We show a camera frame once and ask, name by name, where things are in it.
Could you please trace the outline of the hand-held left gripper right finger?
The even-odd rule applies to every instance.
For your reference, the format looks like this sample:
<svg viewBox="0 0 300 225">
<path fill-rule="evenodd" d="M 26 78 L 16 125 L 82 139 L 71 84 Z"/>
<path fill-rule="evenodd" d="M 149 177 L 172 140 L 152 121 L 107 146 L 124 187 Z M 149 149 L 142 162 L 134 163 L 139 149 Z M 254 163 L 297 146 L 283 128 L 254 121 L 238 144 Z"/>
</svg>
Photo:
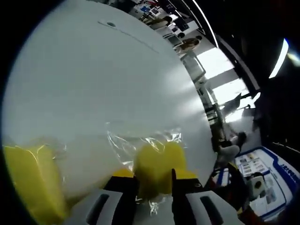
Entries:
<svg viewBox="0 0 300 225">
<path fill-rule="evenodd" d="M 242 225 L 237 211 L 214 191 L 205 191 L 198 177 L 172 169 L 172 213 L 176 225 Z"/>
</svg>

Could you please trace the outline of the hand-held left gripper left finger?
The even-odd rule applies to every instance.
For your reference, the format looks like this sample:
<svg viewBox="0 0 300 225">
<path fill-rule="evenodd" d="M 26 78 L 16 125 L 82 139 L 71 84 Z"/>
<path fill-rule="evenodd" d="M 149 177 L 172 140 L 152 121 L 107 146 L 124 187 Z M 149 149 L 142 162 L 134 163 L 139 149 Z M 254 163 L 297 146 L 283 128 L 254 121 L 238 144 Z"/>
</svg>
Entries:
<svg viewBox="0 0 300 225">
<path fill-rule="evenodd" d="M 131 225 L 136 211 L 139 181 L 122 168 L 103 189 L 96 189 L 74 205 L 65 225 Z"/>
</svg>

